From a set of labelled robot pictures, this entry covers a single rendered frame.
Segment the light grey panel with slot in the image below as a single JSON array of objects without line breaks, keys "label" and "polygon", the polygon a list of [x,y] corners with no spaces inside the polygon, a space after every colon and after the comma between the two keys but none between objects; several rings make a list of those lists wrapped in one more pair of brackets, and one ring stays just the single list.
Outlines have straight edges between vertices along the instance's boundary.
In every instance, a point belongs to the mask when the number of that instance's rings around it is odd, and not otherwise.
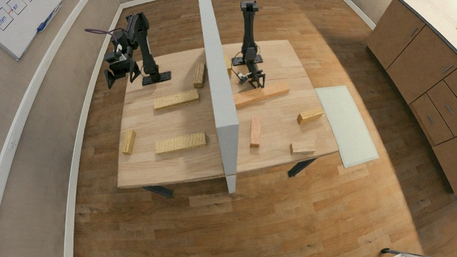
[{"label": "light grey panel with slot", "polygon": [[199,0],[216,131],[225,175],[235,174],[239,122],[211,0]]}]

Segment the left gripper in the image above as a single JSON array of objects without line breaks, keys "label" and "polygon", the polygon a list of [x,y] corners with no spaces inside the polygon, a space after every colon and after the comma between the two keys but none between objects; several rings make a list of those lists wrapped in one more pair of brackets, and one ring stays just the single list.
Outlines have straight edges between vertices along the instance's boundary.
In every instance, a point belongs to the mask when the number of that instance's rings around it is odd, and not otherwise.
[{"label": "left gripper", "polygon": [[[254,84],[253,84],[253,82],[256,81],[257,84],[258,84],[258,88],[261,87],[261,88],[263,89],[263,88],[264,88],[264,85],[265,85],[265,78],[266,78],[266,74],[262,74],[262,73],[261,73],[261,72],[263,72],[263,69],[259,71],[258,66],[257,66],[257,63],[252,63],[252,65],[249,64],[247,67],[248,67],[249,73],[246,74],[246,75],[244,75],[244,76],[248,76],[248,78],[251,79],[251,80],[248,81],[248,82],[249,82],[255,89],[257,89],[257,88],[254,86]],[[252,73],[252,72],[253,72],[253,73]],[[241,76],[243,76],[243,74],[239,74],[239,75],[238,75],[238,77],[240,78],[240,80],[242,79]],[[243,77],[244,77],[244,76],[243,76]],[[259,79],[259,78],[261,78],[261,77],[263,77],[263,85],[261,85],[261,83],[260,83],[260,79]],[[253,78],[253,79],[252,79],[252,78]],[[239,81],[240,81],[240,80],[239,80]]]}]

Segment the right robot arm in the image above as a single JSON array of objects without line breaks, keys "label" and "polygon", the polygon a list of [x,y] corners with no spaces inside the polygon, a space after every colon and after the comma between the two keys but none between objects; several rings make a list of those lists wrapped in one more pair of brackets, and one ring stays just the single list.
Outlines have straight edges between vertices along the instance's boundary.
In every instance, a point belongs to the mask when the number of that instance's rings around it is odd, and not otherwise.
[{"label": "right robot arm", "polygon": [[[139,18],[141,17],[141,18]],[[131,20],[132,18],[132,20]],[[149,76],[145,76],[142,79],[142,85],[149,85],[149,84],[154,84],[157,82],[161,81],[167,81],[171,79],[171,72],[166,71],[163,73],[159,73],[159,65],[156,64],[156,61],[154,61],[153,56],[151,55],[151,50],[149,47],[149,42],[148,42],[148,32],[147,30],[149,29],[149,22],[147,18],[145,17],[144,13],[138,12],[136,15],[131,17],[131,14],[126,16],[126,20],[128,21],[128,25],[126,27],[126,30],[129,31],[116,31],[114,32],[114,36],[116,37],[118,41],[118,45],[121,45],[122,50],[118,50],[117,52],[112,51],[110,53],[104,54],[104,60],[107,61],[108,63],[112,64],[114,62],[119,61],[119,57],[122,56],[122,54],[126,53],[129,54],[129,56],[133,56],[134,50],[140,46],[141,49],[141,54],[143,58],[143,68],[144,68],[144,73]],[[129,23],[131,21],[130,27]],[[142,32],[140,32],[142,31]],[[122,33],[123,32],[123,33]],[[125,36],[125,37],[124,37]],[[127,42],[128,43],[127,43]],[[129,44],[129,45],[128,45]],[[137,45],[138,44],[138,45]]]}]

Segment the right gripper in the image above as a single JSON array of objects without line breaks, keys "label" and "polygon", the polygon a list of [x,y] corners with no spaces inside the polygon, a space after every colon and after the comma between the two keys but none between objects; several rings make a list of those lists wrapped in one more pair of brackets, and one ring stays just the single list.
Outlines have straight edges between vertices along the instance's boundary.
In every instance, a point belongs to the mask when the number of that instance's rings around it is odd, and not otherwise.
[{"label": "right gripper", "polygon": [[[117,52],[119,49],[121,50],[121,45],[116,45],[114,51]],[[136,63],[136,61],[133,61],[131,59],[131,56],[129,56],[129,54],[126,54],[126,53],[124,53],[124,54],[122,54],[122,56],[120,56],[119,61],[114,62],[113,64],[109,64],[109,68],[114,73],[114,75],[113,75],[108,69],[104,70],[104,74],[105,74],[105,77],[107,80],[107,85],[108,85],[109,89],[111,89],[111,87],[113,86],[116,79],[126,77],[126,73],[128,73],[128,72],[130,72],[130,82],[131,83],[133,83],[133,81],[141,74],[141,72],[139,70],[139,66]],[[132,77],[133,72],[134,72],[134,77]]]}]

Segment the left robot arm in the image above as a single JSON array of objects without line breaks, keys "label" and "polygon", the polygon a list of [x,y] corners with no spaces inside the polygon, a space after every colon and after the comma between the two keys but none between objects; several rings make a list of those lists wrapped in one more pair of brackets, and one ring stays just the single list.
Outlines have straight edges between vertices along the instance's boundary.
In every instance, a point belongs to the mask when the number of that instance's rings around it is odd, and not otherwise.
[{"label": "left robot arm", "polygon": [[[255,2],[255,3],[253,3]],[[253,4],[253,6],[251,6]],[[251,8],[251,11],[250,11]],[[243,36],[243,48],[241,47],[243,56],[231,58],[234,66],[244,65],[247,66],[252,63],[261,63],[263,59],[260,54],[257,54],[258,46],[255,43],[253,35],[253,20],[255,17],[255,12],[258,11],[257,1],[241,1],[241,11],[243,12],[244,19],[244,36]],[[250,37],[250,42],[249,42]],[[248,46],[249,42],[249,46]],[[248,48],[248,47],[254,48]],[[245,49],[247,47],[247,49]],[[244,50],[245,49],[245,50]],[[253,51],[254,50],[254,51]],[[246,54],[247,52],[247,54]],[[256,53],[255,53],[256,52]],[[233,60],[234,59],[234,60]]]}]

